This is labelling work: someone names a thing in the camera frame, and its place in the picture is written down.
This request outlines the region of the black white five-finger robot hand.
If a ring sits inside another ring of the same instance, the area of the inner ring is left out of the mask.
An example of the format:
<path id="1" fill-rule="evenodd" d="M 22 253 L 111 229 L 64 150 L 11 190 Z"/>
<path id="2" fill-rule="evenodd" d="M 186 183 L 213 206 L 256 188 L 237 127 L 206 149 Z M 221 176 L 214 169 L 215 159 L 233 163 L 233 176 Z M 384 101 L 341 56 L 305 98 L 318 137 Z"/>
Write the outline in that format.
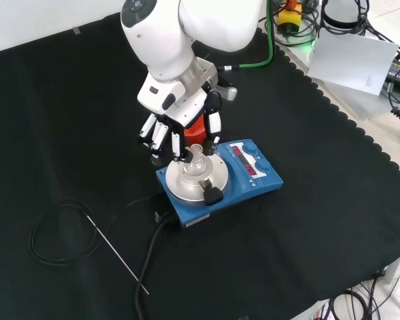
<path id="1" fill-rule="evenodd" d="M 188 150 L 185 130 L 200 117 L 203 118 L 207 136 L 203 140 L 203 153 L 215 153 L 221 138 L 222 98 L 208 82 L 189 95 L 180 81 L 160 83 L 148 75 L 137 98 L 150 111 L 140 130 L 139 140 L 150 149 L 155 165 L 164 155 L 167 143 L 171 144 L 175 161 L 191 162 L 193 153 Z"/>

